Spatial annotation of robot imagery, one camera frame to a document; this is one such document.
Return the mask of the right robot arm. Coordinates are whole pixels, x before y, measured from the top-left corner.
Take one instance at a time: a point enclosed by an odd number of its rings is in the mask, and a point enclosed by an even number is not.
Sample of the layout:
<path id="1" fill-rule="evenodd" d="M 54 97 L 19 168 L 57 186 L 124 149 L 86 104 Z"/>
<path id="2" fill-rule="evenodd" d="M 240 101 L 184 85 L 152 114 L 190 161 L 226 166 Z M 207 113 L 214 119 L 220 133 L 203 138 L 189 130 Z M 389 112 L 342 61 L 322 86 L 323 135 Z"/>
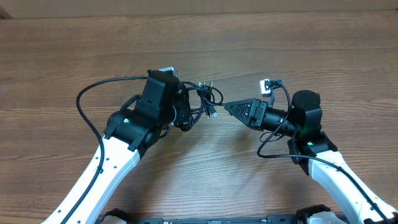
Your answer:
<path id="1" fill-rule="evenodd" d="M 224 108 L 253 130 L 290 137 L 286 157 L 329 193 L 350 223 L 397 223 L 397 209 L 366 186 L 322 131 L 318 93 L 296 92 L 288 111 L 255 98 L 226 103 Z"/>

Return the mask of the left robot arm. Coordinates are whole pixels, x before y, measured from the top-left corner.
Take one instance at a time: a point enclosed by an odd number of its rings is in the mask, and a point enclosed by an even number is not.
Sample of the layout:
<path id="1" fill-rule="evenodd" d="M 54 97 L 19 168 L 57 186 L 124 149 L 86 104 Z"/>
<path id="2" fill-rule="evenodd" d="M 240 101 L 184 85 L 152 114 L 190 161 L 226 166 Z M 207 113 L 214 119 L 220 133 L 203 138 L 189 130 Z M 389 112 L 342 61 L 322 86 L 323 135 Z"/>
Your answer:
<path id="1" fill-rule="evenodd" d="M 107 121 L 89 165 L 46 223 L 94 223 L 120 182 L 171 125 L 190 124 L 182 82 L 173 67 L 149 70 L 135 95 Z"/>

